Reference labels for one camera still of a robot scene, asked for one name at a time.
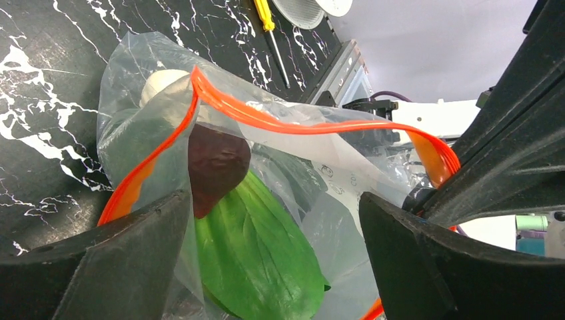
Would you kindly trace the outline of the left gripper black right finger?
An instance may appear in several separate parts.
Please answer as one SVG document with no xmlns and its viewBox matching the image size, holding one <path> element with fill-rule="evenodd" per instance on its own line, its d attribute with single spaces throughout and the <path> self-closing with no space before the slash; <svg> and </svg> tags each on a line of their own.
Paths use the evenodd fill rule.
<svg viewBox="0 0 565 320">
<path fill-rule="evenodd" d="M 360 225 L 388 319 L 563 319 L 564 261 L 459 235 L 372 193 Z"/>
</svg>

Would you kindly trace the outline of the toy bok choy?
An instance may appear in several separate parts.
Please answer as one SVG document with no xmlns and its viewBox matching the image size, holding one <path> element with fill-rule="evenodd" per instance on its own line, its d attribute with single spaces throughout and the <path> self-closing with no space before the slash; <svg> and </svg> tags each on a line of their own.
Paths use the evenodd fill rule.
<svg viewBox="0 0 565 320">
<path fill-rule="evenodd" d="M 325 187 L 310 161 L 275 149 L 280 138 L 247 125 L 242 103 L 186 72 L 152 74 L 142 105 L 163 126 L 164 150 L 144 192 L 191 195 L 189 221 L 175 264 L 177 279 L 241 319 L 311 319 L 330 287 L 314 249 L 300 230 L 298 212 Z M 202 219 L 193 213 L 188 142 L 202 125 L 245 139 L 251 161 L 245 178 Z"/>
</svg>

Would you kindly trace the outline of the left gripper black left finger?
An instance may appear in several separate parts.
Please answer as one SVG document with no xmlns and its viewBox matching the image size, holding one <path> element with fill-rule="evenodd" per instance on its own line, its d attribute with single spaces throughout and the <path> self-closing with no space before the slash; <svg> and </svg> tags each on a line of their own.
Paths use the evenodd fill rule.
<svg viewBox="0 0 565 320">
<path fill-rule="evenodd" d="M 21 256 L 1 256 L 2 319 L 160 319 L 189 219 L 177 190 Z"/>
</svg>

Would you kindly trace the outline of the clear zip bag orange zipper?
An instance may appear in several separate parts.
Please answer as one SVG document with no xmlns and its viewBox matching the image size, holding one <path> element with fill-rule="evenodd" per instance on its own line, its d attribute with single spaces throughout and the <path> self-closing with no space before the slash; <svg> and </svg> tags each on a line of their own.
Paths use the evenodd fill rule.
<svg viewBox="0 0 565 320">
<path fill-rule="evenodd" d="M 265 131 L 267 141 L 279 137 L 275 149 L 310 161 L 321 177 L 324 191 L 298 212 L 300 230 L 330 285 L 311 319 L 381 316 L 360 225 L 360 196 L 370 191 L 400 207 L 417 183 L 437 188 L 460 169 L 454 151 L 421 129 L 371 113 L 285 101 L 162 33 L 129 33 L 111 54 L 101 80 L 97 151 L 114 193 L 100 225 L 174 192 L 143 190 L 161 153 L 174 147 L 156 115 L 141 103 L 149 77 L 165 70 L 186 72 L 192 85 L 202 75 L 217 91 L 240 101 L 247 125 Z M 189 291 L 197 297 L 199 318 L 232 315 L 204 294 Z"/>
</svg>

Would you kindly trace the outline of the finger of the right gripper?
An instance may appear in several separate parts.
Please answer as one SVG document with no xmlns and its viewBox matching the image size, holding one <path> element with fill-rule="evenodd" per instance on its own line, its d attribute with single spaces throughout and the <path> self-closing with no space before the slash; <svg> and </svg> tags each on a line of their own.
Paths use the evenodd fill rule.
<svg viewBox="0 0 565 320">
<path fill-rule="evenodd" d="M 454 144 L 461 169 L 425 204 L 449 226 L 564 209 L 564 2 L 539 1 L 524 39 Z"/>
</svg>

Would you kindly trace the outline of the toy dark red plum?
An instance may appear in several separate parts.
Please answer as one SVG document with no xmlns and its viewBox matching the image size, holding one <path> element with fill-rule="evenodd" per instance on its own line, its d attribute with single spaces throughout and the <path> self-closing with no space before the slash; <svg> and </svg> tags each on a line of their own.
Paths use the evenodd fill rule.
<svg viewBox="0 0 565 320">
<path fill-rule="evenodd" d="M 188 142 L 188 171 L 197 219 L 215 205 L 246 176 L 251 150 L 245 139 L 196 124 Z"/>
</svg>

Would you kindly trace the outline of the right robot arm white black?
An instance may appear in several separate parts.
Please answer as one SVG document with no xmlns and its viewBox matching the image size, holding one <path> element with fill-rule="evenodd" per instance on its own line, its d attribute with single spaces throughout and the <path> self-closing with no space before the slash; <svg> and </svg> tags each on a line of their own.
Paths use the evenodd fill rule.
<svg viewBox="0 0 565 320">
<path fill-rule="evenodd" d="M 462 165 L 404 208 L 439 225 L 564 209 L 564 2 L 537 1 L 525 40 L 498 83 L 476 101 L 372 102 L 397 123 L 454 140 Z"/>
</svg>

